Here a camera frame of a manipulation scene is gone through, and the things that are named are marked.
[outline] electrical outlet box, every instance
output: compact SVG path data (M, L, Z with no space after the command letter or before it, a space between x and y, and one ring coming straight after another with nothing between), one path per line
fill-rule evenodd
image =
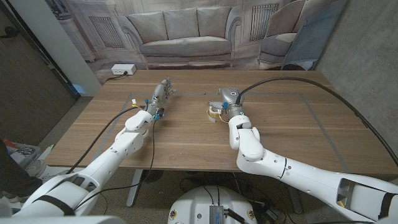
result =
M128 75L133 75L137 68L134 64L115 64L112 67L113 75L123 75L127 71Z

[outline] couch cushion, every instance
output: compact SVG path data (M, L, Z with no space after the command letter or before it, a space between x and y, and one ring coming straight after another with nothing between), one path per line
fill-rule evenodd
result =
M140 47L145 56L197 57L231 52L231 42L220 37L189 37L159 40Z
M225 38L225 26L231 7L198 8L199 35Z
M143 43L167 40L163 12L148 12L128 15L127 18L136 27Z
M337 0L306 0L293 32L298 32L306 18Z
M260 60L265 61L265 62L270 62L270 63L282 63L284 61L285 57L284 56L276 56L276 55L270 55L264 52L261 52L260 54Z
M267 37L293 32L305 0L293 1L273 13L268 20Z
M267 54L284 56L289 50L296 33L278 34L266 37L261 42L261 51Z
M164 11L163 15L169 40L199 36L196 8Z
M208 64L211 65L212 63L230 60L231 54L198 57L145 56L145 59L148 63L209 62Z

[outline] robotic arm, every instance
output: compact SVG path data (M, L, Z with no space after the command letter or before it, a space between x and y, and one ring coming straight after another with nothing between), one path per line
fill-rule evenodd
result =
M145 110L129 118L114 143L85 169L52 178L37 189L14 217L62 217L87 215L98 193L122 161L137 152L148 135L149 126L163 115L170 91L170 77L157 85Z
M229 119L229 144L239 150L236 163L243 172L273 177L306 192L350 220L378 222L398 216L398 186L363 175L331 172L264 149L259 131L243 112L239 90L220 88L222 103L210 102L210 110L225 110Z

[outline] printed backdrop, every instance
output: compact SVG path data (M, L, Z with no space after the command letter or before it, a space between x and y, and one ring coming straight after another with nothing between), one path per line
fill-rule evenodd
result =
M46 0L103 83L138 69L311 69L344 0Z

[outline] wooden table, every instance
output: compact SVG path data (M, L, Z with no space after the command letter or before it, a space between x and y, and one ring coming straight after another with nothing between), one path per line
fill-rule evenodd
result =
M237 151L229 147L228 125L208 120L209 101L220 101L218 88L240 90L271 77L303 77L332 88L319 72L143 70L121 80L108 81L47 156L50 166L70 167L120 111L150 98L167 76L177 93L155 126L155 170L239 171ZM263 146L282 156L321 169L367 175L396 175L398 168L377 138L351 110L329 93L307 83L276 81L245 95L244 110L261 135ZM124 122L137 113L122 115L95 144L80 166L87 166L107 149ZM148 169L152 133L140 151L121 167Z

